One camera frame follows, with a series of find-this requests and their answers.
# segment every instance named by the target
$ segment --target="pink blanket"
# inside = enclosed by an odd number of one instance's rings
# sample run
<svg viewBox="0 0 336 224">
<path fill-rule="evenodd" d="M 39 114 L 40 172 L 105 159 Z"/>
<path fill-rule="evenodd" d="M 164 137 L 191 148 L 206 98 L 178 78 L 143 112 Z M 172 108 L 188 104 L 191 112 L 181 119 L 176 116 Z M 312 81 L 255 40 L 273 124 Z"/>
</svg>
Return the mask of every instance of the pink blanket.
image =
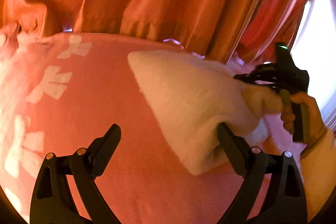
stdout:
<svg viewBox="0 0 336 224">
<path fill-rule="evenodd" d="M 200 176 L 186 170 L 127 59 L 130 52 L 180 49 L 120 35 L 60 33 L 37 39 L 17 36 L 17 30 L 16 24 L 0 30 L 0 185 L 25 219 L 44 156 L 70 155 L 117 123 L 121 142 L 96 183 L 122 223 L 219 220 L 242 178 L 228 162 Z M 88 217 L 69 180 L 78 210 Z M 267 186 L 266 178 L 251 216 Z"/>
</svg>

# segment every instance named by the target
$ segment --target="black clamp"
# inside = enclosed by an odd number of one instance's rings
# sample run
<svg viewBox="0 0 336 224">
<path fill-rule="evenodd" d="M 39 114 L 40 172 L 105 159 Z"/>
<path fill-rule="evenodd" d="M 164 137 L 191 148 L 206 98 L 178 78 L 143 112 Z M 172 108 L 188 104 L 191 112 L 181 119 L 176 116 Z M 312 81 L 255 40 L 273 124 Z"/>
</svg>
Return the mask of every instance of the black clamp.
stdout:
<svg viewBox="0 0 336 224">
<path fill-rule="evenodd" d="M 121 224 L 95 185 L 103 174 L 121 139 L 120 127 L 112 125 L 88 149 L 73 155 L 46 155 L 31 200 L 31 224 Z M 289 151 L 282 156 L 268 155 L 251 148 L 230 128 L 218 126 L 218 140 L 235 172 L 245 178 L 238 194 L 218 224 L 306 224 L 305 193 L 295 160 Z M 260 191 L 265 174 L 272 173 L 266 199 L 258 216 L 246 220 Z M 78 192 L 91 218 L 79 215 L 67 177 L 74 177 Z"/>
<path fill-rule="evenodd" d="M 305 104 L 295 104 L 290 101 L 289 96 L 299 91 L 307 92 L 309 85 L 309 74 L 306 70 L 300 70 L 287 49 L 285 43 L 276 43 L 276 63 L 268 63 L 256 66 L 249 74 L 235 75 L 234 79 L 252 85 L 260 85 L 257 81 L 268 82 L 262 84 L 270 87 L 283 99 L 283 103 L 291 107 L 295 114 L 294 129 L 290 132 L 293 141 L 309 143 L 309 116 Z"/>
<path fill-rule="evenodd" d="M 112 125 L 88 149 L 73 155 L 46 155 L 37 176 L 31 199 L 32 224 L 120 224 L 100 194 L 94 180 L 103 174 L 121 139 L 120 127 Z M 66 175 L 72 175 L 84 206 L 92 220 L 79 215 Z"/>
</svg>

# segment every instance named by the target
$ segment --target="pink curtain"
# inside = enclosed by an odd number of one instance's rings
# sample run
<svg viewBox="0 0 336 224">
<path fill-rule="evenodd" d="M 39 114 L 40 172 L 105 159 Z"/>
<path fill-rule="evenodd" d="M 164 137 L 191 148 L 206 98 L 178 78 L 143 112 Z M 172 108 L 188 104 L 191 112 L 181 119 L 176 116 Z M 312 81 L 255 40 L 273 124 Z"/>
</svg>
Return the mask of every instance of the pink curtain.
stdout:
<svg viewBox="0 0 336 224">
<path fill-rule="evenodd" d="M 293 42 L 308 0 L 261 0 L 258 11 L 237 46 L 239 57 L 274 61 L 274 42 Z"/>
</svg>

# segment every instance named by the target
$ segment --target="clamp handle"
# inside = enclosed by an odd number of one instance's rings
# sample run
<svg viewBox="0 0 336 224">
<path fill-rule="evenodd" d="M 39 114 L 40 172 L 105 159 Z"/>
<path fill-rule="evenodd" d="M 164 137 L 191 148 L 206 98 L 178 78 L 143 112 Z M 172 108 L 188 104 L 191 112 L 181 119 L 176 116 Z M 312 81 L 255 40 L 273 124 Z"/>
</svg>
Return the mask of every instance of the clamp handle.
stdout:
<svg viewBox="0 0 336 224">
<path fill-rule="evenodd" d="M 295 115 L 294 128 L 289 131 L 293 135 L 293 142 L 308 143 L 310 141 L 309 134 L 309 115 L 305 104 L 293 103 L 290 99 L 288 90 L 280 90 L 279 92 L 284 105 L 291 108 L 291 112 Z"/>
</svg>

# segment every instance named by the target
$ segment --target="white floral pattern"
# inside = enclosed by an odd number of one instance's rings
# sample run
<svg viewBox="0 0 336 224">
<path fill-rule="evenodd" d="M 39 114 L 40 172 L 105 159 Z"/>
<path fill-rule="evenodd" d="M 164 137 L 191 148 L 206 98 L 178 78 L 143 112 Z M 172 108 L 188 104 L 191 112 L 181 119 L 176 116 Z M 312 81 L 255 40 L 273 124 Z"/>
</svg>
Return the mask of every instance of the white floral pattern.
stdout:
<svg viewBox="0 0 336 224">
<path fill-rule="evenodd" d="M 26 133 L 26 127 L 29 124 L 30 118 L 16 116 L 14 140 L 5 161 L 5 170 L 15 178 L 19 177 L 21 165 L 36 179 L 43 162 L 43 159 L 32 151 L 43 151 L 44 133 Z"/>
<path fill-rule="evenodd" d="M 2 47 L 6 42 L 6 35 L 4 33 L 0 33 L 0 47 Z"/>
<path fill-rule="evenodd" d="M 80 35 L 71 35 L 69 37 L 69 47 L 57 57 L 58 59 L 67 59 L 71 54 L 86 56 L 92 47 L 91 42 L 82 43 Z"/>
<path fill-rule="evenodd" d="M 4 192 L 5 192 L 5 194 L 6 194 L 7 198 L 8 198 L 8 200 L 10 201 L 10 203 L 12 203 L 13 207 L 15 208 L 15 210 L 17 210 L 17 212 L 18 212 L 19 214 L 21 214 L 22 218 L 23 218 L 27 223 L 29 223 L 29 222 L 30 222 L 30 218 L 29 218 L 29 216 L 23 215 L 23 214 L 21 213 L 21 211 L 22 211 L 22 204 L 21 204 L 20 199 L 19 199 L 15 194 L 13 194 L 13 193 L 11 192 L 11 190 L 9 190 L 8 188 L 5 188 Z"/>
<path fill-rule="evenodd" d="M 18 37 L 18 41 L 26 42 L 30 39 L 29 35 L 21 35 Z M 6 42 L 6 35 L 0 33 L 0 46 Z M 91 42 L 82 43 L 82 37 L 80 35 L 69 36 L 69 47 L 65 51 L 61 52 L 57 59 L 67 59 L 71 55 L 86 56 L 92 47 Z M 20 53 L 26 51 L 25 47 L 22 47 Z M 4 76 L 7 75 L 7 68 L 10 68 L 9 62 L 11 60 L 3 60 L 0 62 L 0 83 L 4 81 Z M 59 73 L 61 71 L 60 66 L 49 66 L 46 68 L 41 82 L 32 90 L 32 92 L 26 97 L 26 101 L 36 104 L 38 103 L 43 94 L 46 93 L 50 97 L 58 100 L 68 87 L 68 83 L 72 77 L 72 72 Z M 19 102 L 14 102 L 11 99 L 10 109 L 6 108 L 6 116 L 4 117 L 0 109 L 0 151 L 2 151 L 6 133 L 10 128 L 10 124 L 13 122 L 10 118 L 13 117 L 15 108 Z M 37 178 L 38 172 L 41 168 L 43 158 L 41 158 L 36 152 L 44 151 L 44 132 L 27 132 L 26 129 L 30 126 L 30 118 L 22 115 L 16 115 L 13 125 L 13 142 L 7 155 L 5 155 L 5 170 L 14 178 L 19 178 L 20 166 L 28 172 L 33 178 Z M 22 204 L 18 196 L 11 192 L 8 188 L 5 188 L 5 194 L 9 201 L 13 204 L 15 209 L 20 215 L 29 223 L 29 216 L 24 215 L 22 211 Z"/>
<path fill-rule="evenodd" d="M 36 104 L 42 98 L 43 93 L 48 94 L 54 99 L 59 99 L 67 89 L 65 84 L 69 83 L 72 72 L 58 73 L 61 70 L 59 66 L 50 66 L 45 72 L 41 83 L 27 96 L 26 100 Z"/>
</svg>

